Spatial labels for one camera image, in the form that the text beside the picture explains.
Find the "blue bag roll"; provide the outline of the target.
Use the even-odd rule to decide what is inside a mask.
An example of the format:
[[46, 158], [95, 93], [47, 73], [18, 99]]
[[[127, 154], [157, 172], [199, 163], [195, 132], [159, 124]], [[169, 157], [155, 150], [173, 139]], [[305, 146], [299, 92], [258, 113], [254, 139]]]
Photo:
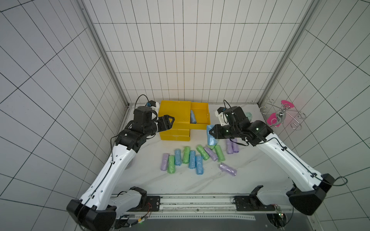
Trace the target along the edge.
[[218, 144], [218, 140], [210, 134], [210, 131], [213, 127], [214, 127], [214, 125], [207, 125], [207, 127], [206, 127], [207, 143], [210, 146], [215, 146], [215, 145]]
[[194, 150], [190, 151], [188, 167], [190, 169], [195, 169], [196, 168], [196, 152]]
[[203, 157], [200, 155], [196, 156], [196, 173], [197, 175], [202, 175], [204, 173]]
[[196, 117], [195, 117], [195, 114], [194, 114], [193, 110], [190, 111], [190, 123], [191, 124], [197, 124], [197, 120], [196, 120]]
[[175, 149], [174, 155], [175, 155], [175, 165], [180, 166], [182, 164], [181, 150]]

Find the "yellow top drawer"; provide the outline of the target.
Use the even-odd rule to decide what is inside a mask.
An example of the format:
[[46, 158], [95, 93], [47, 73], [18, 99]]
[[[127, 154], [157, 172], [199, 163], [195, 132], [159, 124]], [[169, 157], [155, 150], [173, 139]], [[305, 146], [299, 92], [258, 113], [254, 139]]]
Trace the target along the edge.
[[191, 130], [206, 130], [207, 126], [211, 124], [209, 105], [208, 103], [191, 103], [191, 111], [195, 115], [196, 124], [190, 123]]

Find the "blue bag roll bottom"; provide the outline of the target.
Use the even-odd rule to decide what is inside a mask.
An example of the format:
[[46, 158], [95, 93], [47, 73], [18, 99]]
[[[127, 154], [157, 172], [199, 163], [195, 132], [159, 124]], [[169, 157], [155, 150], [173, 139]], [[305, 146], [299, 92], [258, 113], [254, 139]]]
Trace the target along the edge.
[[191, 124], [197, 124], [197, 120], [196, 120], [196, 117], [195, 117], [195, 114], [194, 114], [193, 110], [190, 111], [190, 123]]

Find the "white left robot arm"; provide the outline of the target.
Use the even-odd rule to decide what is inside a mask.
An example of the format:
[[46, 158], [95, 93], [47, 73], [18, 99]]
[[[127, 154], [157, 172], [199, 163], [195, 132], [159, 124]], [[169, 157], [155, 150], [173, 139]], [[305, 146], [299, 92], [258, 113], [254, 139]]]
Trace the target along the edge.
[[115, 198], [111, 196], [124, 170], [148, 137], [170, 130], [174, 122], [172, 116], [158, 116], [154, 107], [139, 106], [134, 110], [134, 119], [115, 137], [111, 155], [92, 185], [80, 199], [72, 199], [66, 207], [80, 228], [108, 231], [123, 213], [147, 207], [147, 192], [139, 187], [132, 187]]

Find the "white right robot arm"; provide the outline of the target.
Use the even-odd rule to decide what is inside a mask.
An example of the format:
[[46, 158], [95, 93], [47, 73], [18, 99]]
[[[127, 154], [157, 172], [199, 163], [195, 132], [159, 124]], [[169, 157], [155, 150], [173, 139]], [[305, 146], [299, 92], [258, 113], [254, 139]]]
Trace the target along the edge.
[[251, 196], [263, 205], [291, 205], [308, 216], [316, 212], [334, 186], [333, 176], [314, 170], [288, 148], [265, 122], [250, 122], [241, 107], [220, 107], [216, 116], [220, 123], [209, 131], [210, 135], [219, 140], [241, 138], [268, 155], [291, 180], [290, 186], [284, 189], [257, 186]]

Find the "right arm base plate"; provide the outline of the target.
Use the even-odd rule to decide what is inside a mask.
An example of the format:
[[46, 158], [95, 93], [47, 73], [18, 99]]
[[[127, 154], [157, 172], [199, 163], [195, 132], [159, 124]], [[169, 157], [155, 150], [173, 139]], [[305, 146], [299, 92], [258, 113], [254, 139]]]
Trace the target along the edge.
[[273, 205], [263, 205], [256, 196], [235, 196], [232, 203], [236, 206], [237, 211], [275, 211]]

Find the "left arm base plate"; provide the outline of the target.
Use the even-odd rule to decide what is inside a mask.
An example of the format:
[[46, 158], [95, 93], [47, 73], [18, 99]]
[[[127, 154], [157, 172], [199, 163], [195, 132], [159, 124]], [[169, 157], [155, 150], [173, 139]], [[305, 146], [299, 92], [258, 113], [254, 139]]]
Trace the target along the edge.
[[157, 212], [160, 210], [161, 197], [160, 196], [147, 196], [141, 199], [139, 205], [129, 210], [129, 212]]

